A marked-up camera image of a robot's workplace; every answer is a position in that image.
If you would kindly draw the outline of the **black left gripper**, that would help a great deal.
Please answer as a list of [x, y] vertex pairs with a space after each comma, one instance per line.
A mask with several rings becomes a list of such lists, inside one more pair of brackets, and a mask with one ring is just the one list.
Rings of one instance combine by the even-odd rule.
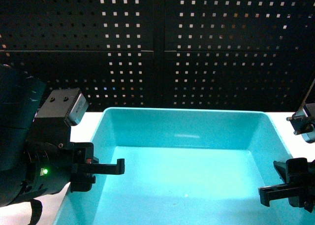
[[94, 145], [91, 142], [70, 142], [58, 145], [61, 167], [61, 188], [70, 183], [71, 192], [88, 192], [96, 178], [94, 174], [122, 175], [125, 173], [125, 159], [117, 159], [116, 164], [99, 164], [94, 157]]

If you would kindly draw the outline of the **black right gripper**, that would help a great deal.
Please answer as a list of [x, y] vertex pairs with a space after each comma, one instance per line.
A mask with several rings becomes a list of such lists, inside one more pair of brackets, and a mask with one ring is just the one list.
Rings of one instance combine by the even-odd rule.
[[315, 210], [315, 163], [306, 158], [292, 158], [285, 162], [274, 161], [274, 168], [283, 184], [258, 188], [260, 203], [266, 207], [270, 201], [288, 199], [289, 205]]

